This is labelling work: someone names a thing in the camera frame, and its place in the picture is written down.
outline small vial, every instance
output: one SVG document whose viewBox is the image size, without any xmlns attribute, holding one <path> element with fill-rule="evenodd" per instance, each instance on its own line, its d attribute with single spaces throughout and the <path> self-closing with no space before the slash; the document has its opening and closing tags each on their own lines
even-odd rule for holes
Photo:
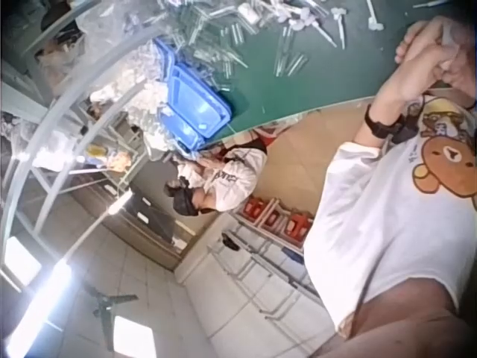
<svg viewBox="0 0 477 358">
<path fill-rule="evenodd" d="M 236 32 L 237 32 L 237 38 L 238 38 L 238 42 L 239 44 L 243 44 L 245 42 L 245 39 L 244 39 L 244 32 L 243 30 L 241 29 L 241 26 L 239 24 L 234 24 L 236 26 Z"/>
<path fill-rule="evenodd" d="M 286 69 L 287 77 L 298 73 L 307 61 L 308 58 L 304 54 L 296 54 Z"/>
</svg>

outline metal pole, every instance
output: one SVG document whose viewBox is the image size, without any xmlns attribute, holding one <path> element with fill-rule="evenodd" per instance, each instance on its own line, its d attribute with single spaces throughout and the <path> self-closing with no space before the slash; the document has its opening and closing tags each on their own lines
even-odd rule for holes
<svg viewBox="0 0 477 358">
<path fill-rule="evenodd" d="M 94 140 L 99 131 L 107 125 L 112 119 L 116 117 L 116 114 L 144 88 L 145 81 L 142 81 L 136 84 L 133 88 L 129 89 L 116 103 L 114 103 L 102 116 L 101 118 L 93 125 L 88 133 L 83 137 L 83 139 L 78 143 L 75 150 L 73 151 L 73 157 L 76 158 L 78 155 L 81 155 L 88 144 Z M 45 224 L 46 217 L 48 216 L 51 207 L 53 206 L 54 199 L 57 197 L 58 192 L 63 187 L 70 169 L 75 164 L 74 161 L 66 163 L 63 167 L 63 170 L 58 174 L 56 179 L 51 186 L 51 190 L 48 193 L 48 196 L 45 199 L 45 202 L 42 205 L 40 214 L 38 214 L 37 223 L 35 224 L 35 232 L 39 233 L 43 225 Z"/>
<path fill-rule="evenodd" d="M 87 174 L 87 173 L 101 173 L 107 172 L 108 168 L 99 168 L 99 169 L 76 169 L 70 170 L 68 175 L 76 175 L 76 174 Z"/>
<path fill-rule="evenodd" d="M 17 162 L 16 162 L 15 158 L 13 158 L 13 153 L 12 153 L 12 156 L 10 157 L 10 162 L 8 163 L 8 166 L 7 166 L 7 171 L 5 172 L 5 176 L 3 178 L 3 181 L 1 182 L 1 188 L 3 190 L 7 190 L 7 188 L 10 185 L 11 177 L 14 173 L 16 163 Z"/>
<path fill-rule="evenodd" d="M 97 180 L 94 180 L 94 181 L 90 181 L 89 183 L 83 183 L 83 184 L 78 184 L 76 186 L 72 186 L 70 188 L 67 188 L 67 189 L 63 189 L 63 190 L 60 190 L 58 192 L 58 195 L 61 195 L 61 194 L 66 194 L 67 192 L 74 192 L 76 189 L 81 189 L 81 188 L 86 188 L 87 186 L 90 186 L 90 185 L 93 185 L 93 184 L 97 184 L 97 183 L 100 183 L 102 181 L 106 181 L 108 180 L 107 178 L 103 178 L 103 179 L 97 179 Z M 28 200 L 26 202 L 23 202 L 20 207 L 24 207 L 25 205 L 28 205 L 28 204 L 32 204 L 34 203 L 35 201 L 38 201 L 38 200 L 41 200 L 41 199 L 44 199 L 46 198 L 46 195 L 41 195 L 41 196 L 37 196 L 36 198 L 32 198 L 31 200 Z"/>
<path fill-rule="evenodd" d="M 84 76 L 80 76 L 74 81 L 71 86 L 58 98 L 52 105 L 51 109 L 46 113 L 42 120 L 42 124 L 37 128 L 28 147 L 26 153 L 30 155 L 29 159 L 24 163 L 20 163 L 16 168 L 13 176 L 14 186 L 10 188 L 5 202 L 5 210 L 1 218 L 0 225 L 0 240 L 1 247 L 1 261 L 3 262 L 4 247 L 6 244 L 6 237 L 10 235 L 13 217 L 18 205 L 18 200 L 22 193 L 22 188 L 28 177 L 32 162 L 33 153 L 37 153 L 42 144 L 48 138 L 49 133 L 54 126 L 60 121 L 65 112 L 69 110 L 71 105 L 77 98 L 83 94 L 84 90 L 93 84 L 98 78 L 110 69 L 116 62 L 123 58 L 126 54 L 137 48 L 137 46 L 145 43 L 149 39 L 158 36 L 163 32 L 162 24 L 155 24 L 149 28 L 141 30 L 139 33 L 133 35 L 127 41 L 116 46 L 112 51 L 107 52 L 101 59 L 95 62 L 94 66 L 90 66 L 87 71 L 84 71 Z"/>
<path fill-rule="evenodd" d="M 50 192 L 50 189 L 51 189 L 50 183 L 48 182 L 46 177 L 41 172 L 41 169 L 32 168 L 31 172 L 33 173 L 35 178 L 38 180 L 38 183 L 40 183 L 43 190 L 45 190 L 46 192 Z"/>
</svg>

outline ceiling light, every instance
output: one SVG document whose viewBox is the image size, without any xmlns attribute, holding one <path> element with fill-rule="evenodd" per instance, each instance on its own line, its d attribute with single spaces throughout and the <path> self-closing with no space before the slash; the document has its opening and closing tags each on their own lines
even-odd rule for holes
<svg viewBox="0 0 477 358">
<path fill-rule="evenodd" d="M 118 200 L 111 204 L 110 208 L 107 210 L 108 214 L 116 214 L 127 203 L 127 201 L 131 199 L 132 196 L 133 192 L 131 192 L 131 189 L 129 189 L 123 195 L 121 195 Z"/>
<path fill-rule="evenodd" d="M 4 262 L 23 286 L 28 286 L 42 268 L 38 260 L 30 254 L 15 236 L 7 240 Z"/>
<path fill-rule="evenodd" d="M 23 358 L 40 333 L 43 323 L 68 286 L 72 270 L 64 261 L 53 268 L 50 278 L 40 287 L 30 302 L 22 320 L 7 341 L 7 354 L 10 358 Z"/>
<path fill-rule="evenodd" d="M 156 358 L 152 329 L 117 315 L 114 320 L 114 351 L 134 358 Z"/>
</svg>

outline person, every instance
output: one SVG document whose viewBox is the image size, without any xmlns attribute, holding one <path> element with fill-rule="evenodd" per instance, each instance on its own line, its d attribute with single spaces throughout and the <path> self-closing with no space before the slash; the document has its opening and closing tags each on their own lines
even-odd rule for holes
<svg viewBox="0 0 477 358">
<path fill-rule="evenodd" d="M 196 163 L 185 163 L 183 173 L 187 170 L 189 177 L 180 175 L 165 189 L 177 213 L 197 216 L 233 210 L 252 194 L 267 161 L 267 148 L 257 134 L 250 135 L 249 142 L 228 148 L 221 160 L 200 157 Z"/>
<path fill-rule="evenodd" d="M 476 118 L 426 94 L 444 81 L 474 101 L 475 53 L 457 22 L 412 25 L 396 71 L 329 164 L 303 248 L 345 342 L 320 357 L 477 357 L 457 318 L 477 249 Z"/>
</svg>

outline white shirt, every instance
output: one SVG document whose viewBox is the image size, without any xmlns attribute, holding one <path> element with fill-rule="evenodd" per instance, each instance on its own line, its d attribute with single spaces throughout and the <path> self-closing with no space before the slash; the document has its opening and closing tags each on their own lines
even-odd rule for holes
<svg viewBox="0 0 477 358">
<path fill-rule="evenodd" d="M 364 302 L 409 278 L 431 278 L 455 306 L 476 252 L 477 169 L 468 144 L 475 119 L 427 98 L 420 132 L 380 150 L 344 143 L 329 165 L 315 222 L 304 243 L 306 268 L 335 327 Z"/>
<path fill-rule="evenodd" d="M 185 162 L 177 166 L 177 177 L 184 177 L 189 182 L 189 187 L 199 188 L 202 187 L 206 180 L 194 170 L 194 166 Z"/>
<path fill-rule="evenodd" d="M 252 194 L 267 155 L 255 148 L 235 148 L 224 159 L 230 161 L 222 170 L 215 169 L 203 187 L 215 191 L 215 209 L 222 212 L 235 209 Z"/>
</svg>

